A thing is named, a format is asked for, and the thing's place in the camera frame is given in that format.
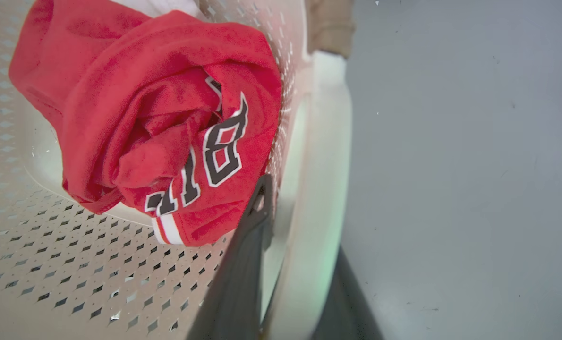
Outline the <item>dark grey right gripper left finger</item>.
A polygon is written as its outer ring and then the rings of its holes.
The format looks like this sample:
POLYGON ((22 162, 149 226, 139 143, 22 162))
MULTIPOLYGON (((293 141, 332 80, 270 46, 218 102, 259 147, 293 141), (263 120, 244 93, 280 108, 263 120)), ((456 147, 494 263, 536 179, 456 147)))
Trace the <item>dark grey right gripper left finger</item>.
POLYGON ((264 252, 272 242, 272 176, 260 177, 187 338, 260 338, 264 252))

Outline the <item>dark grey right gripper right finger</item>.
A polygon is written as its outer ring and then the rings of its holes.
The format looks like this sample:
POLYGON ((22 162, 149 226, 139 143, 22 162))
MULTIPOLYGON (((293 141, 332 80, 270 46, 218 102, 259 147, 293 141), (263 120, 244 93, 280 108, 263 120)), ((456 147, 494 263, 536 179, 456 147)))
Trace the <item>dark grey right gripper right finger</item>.
POLYGON ((342 248, 312 340, 383 340, 384 337, 342 248))

